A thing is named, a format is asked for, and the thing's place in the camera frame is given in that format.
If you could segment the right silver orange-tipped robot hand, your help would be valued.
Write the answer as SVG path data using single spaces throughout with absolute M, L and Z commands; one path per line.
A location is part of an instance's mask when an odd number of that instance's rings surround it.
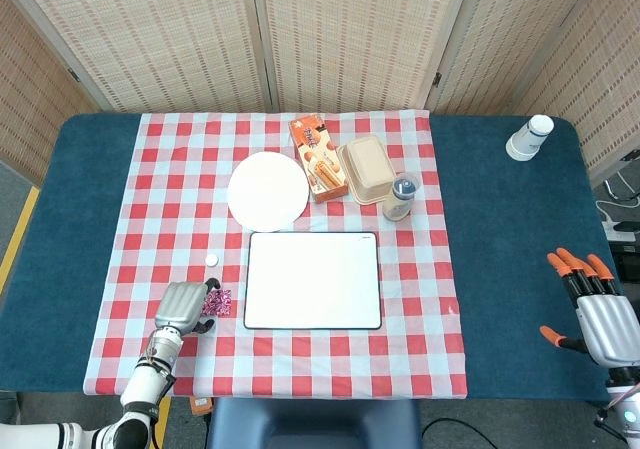
M 547 254 L 562 279 L 581 329 L 580 339 L 548 326 L 539 332 L 553 346 L 587 354 L 607 369 L 639 365 L 639 320 L 608 266 L 596 255 L 582 260 L 564 248 Z

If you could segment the left silver black-fingered robot hand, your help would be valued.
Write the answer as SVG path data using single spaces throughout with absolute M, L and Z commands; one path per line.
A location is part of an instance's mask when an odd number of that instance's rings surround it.
M 205 282 L 171 282 L 166 288 L 155 314 L 157 329 L 170 327 L 182 337 L 196 333 L 205 334 L 215 325 L 213 318 L 200 321 L 205 299 L 220 282 L 209 278 Z

